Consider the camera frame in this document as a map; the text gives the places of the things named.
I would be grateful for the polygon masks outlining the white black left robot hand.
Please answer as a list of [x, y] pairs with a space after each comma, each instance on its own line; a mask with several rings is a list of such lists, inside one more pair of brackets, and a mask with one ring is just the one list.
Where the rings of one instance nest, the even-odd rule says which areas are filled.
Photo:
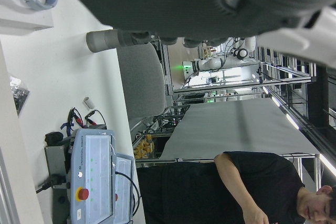
[[259, 45], [335, 68], [335, 0], [80, 0], [103, 24], [189, 44], [256, 36]]

